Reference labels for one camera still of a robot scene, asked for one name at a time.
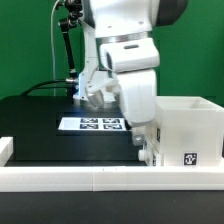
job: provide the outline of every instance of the black cable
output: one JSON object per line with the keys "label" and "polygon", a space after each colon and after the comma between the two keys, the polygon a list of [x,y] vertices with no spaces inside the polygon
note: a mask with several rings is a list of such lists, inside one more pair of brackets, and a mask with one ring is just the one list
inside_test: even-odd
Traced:
{"label": "black cable", "polygon": [[55,84],[55,83],[60,83],[60,82],[66,83],[66,80],[65,79],[58,79],[58,80],[51,80],[51,81],[41,82],[41,83],[39,83],[37,85],[34,85],[33,87],[29,88],[28,90],[24,91],[20,95],[21,96],[27,96],[30,92],[32,92],[35,89],[38,89],[41,86],[45,86],[45,85],[49,85],[49,84]]}

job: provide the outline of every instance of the sticker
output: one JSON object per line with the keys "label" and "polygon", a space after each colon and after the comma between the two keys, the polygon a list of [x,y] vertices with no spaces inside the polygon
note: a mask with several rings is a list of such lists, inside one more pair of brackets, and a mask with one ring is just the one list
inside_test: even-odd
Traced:
{"label": "sticker", "polygon": [[122,126],[119,124],[104,124],[104,129],[106,130],[119,130],[122,129]]}
{"label": "sticker", "polygon": [[99,126],[97,124],[81,124],[80,129],[98,129]]}
{"label": "sticker", "polygon": [[97,124],[98,123],[98,119],[97,118],[82,118],[81,119],[81,123],[94,123]]}
{"label": "sticker", "polygon": [[197,153],[184,153],[184,166],[196,166],[198,162]]}

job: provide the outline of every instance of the white plastic casing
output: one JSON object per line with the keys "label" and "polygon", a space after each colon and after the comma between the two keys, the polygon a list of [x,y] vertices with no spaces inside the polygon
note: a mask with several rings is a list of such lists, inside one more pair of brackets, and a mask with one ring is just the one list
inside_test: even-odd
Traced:
{"label": "white plastic casing", "polygon": [[117,76],[119,106],[128,123],[141,126],[155,117],[156,74],[153,69],[125,72]]}
{"label": "white plastic casing", "polygon": [[103,66],[115,73],[152,68],[160,63],[159,52],[152,38],[102,44],[100,56]]}
{"label": "white plastic casing", "polygon": [[96,38],[152,30],[159,0],[90,0],[96,24]]}
{"label": "white plastic casing", "polygon": [[224,108],[201,97],[157,97],[156,117],[145,134],[166,167],[219,166]]}

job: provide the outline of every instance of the white object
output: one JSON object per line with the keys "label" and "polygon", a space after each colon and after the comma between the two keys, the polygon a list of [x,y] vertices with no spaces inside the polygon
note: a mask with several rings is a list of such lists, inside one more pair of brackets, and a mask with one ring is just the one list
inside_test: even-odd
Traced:
{"label": "white object", "polygon": [[69,131],[126,131],[124,118],[63,117],[58,130]]}
{"label": "white object", "polygon": [[13,138],[0,138],[0,167],[5,166],[10,156],[13,153]]}
{"label": "white object", "polygon": [[120,86],[118,102],[125,119],[133,127],[148,124],[155,116],[155,71],[126,72],[117,79]]}
{"label": "white object", "polygon": [[160,63],[152,38],[102,44],[100,56],[103,66],[115,73],[153,68]]}
{"label": "white object", "polygon": [[164,166],[219,166],[224,108],[200,97],[157,97],[145,135],[147,150],[162,156]]}
{"label": "white object", "polygon": [[151,31],[156,23],[159,2],[159,0],[90,0],[96,24],[96,38]]}
{"label": "white object", "polygon": [[[13,138],[1,138],[13,152]],[[0,156],[0,163],[6,162]],[[217,167],[2,167],[0,192],[224,190],[224,166]]]}

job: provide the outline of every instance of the green backdrop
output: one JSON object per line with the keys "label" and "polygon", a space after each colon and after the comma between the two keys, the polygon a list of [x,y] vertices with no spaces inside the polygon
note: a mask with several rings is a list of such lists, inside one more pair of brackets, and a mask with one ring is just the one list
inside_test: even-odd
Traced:
{"label": "green backdrop", "polygon": [[[0,1],[0,99],[52,79],[50,15],[54,0]],[[153,31],[160,51],[158,95],[203,96],[224,106],[224,1],[189,0],[173,26]],[[64,43],[55,14],[57,78],[68,76]],[[83,67],[81,29],[71,32],[77,70]],[[52,94],[52,92],[35,92]]]}

